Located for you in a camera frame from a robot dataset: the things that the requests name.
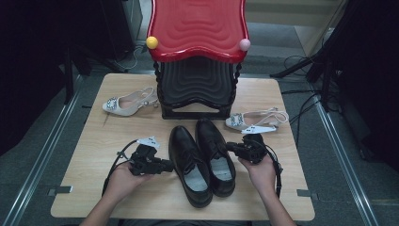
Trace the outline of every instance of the shoe insole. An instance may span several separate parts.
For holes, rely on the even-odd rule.
[[[211,169],[215,177],[217,177],[217,179],[219,180],[229,181],[232,178],[227,159],[224,157],[220,157],[219,159],[212,159]]]
[[[184,176],[184,180],[193,191],[203,191],[208,187],[197,165]]]

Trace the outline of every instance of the black wall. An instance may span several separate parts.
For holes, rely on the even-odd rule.
[[[343,113],[373,158],[399,170],[399,2],[361,1],[334,50]]]

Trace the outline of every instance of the yellow ball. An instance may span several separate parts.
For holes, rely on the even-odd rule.
[[[158,46],[158,39],[154,36],[149,36],[146,39],[146,44],[147,44],[147,47],[149,47],[149,49],[155,49],[156,46]]]

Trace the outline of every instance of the pink ball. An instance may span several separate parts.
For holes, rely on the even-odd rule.
[[[247,51],[250,47],[250,41],[247,39],[240,40],[240,49],[242,51]]]

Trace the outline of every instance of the black cable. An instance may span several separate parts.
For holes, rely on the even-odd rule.
[[[267,154],[269,154],[270,158],[273,161],[273,167],[274,167],[274,170],[275,170],[275,173],[276,173],[276,194],[279,197],[279,194],[280,194],[281,188],[282,188],[282,183],[281,183],[282,168],[281,168],[281,164],[279,163],[279,159],[278,159],[275,151],[272,148],[270,148],[270,146],[268,146],[268,145],[266,145],[264,143],[260,143],[260,142],[258,142],[256,140],[246,139],[246,138],[244,138],[243,141],[244,140],[246,140],[247,142],[251,142],[251,143],[254,143],[254,144],[258,145],[263,150],[265,150],[265,152]]]
[[[303,103],[303,105],[300,107],[299,114],[295,117],[295,118],[297,118],[297,119],[296,119],[296,120],[297,120],[297,125],[296,125],[296,141],[295,141],[296,147],[298,147],[298,144],[299,144],[300,117],[302,116],[303,113],[309,111],[312,107],[314,107],[314,106],[316,105],[316,103],[318,103],[319,101],[317,101],[317,102],[313,103],[312,105],[308,106],[308,107],[306,108],[306,111],[305,111],[303,108],[304,108],[305,105],[308,103],[308,101],[309,101],[311,98],[313,98],[314,96],[316,96],[316,95],[318,95],[318,94],[317,94],[317,93],[314,93],[312,96],[310,96],[310,97],[305,101],[305,103]]]
[[[114,163],[112,164],[112,167],[111,167],[111,169],[110,169],[109,172],[108,172],[108,176],[106,176],[106,179],[105,179],[105,181],[104,181],[103,193],[102,193],[102,195],[105,193],[106,187],[108,186],[109,178],[111,177],[111,174],[114,172],[115,168],[116,168],[117,166],[119,166],[120,164],[126,162],[126,161],[124,161],[124,162],[122,162],[122,163],[117,164],[118,161],[120,160],[120,158],[122,157],[122,155],[124,154],[124,152],[126,151],[126,149],[128,149],[132,144],[134,144],[134,143],[136,143],[136,142],[137,142],[137,139],[131,141],[130,143],[128,143],[128,144],[122,149],[122,151],[120,151],[120,152],[118,153],[118,156],[117,156],[117,158],[115,159]]]

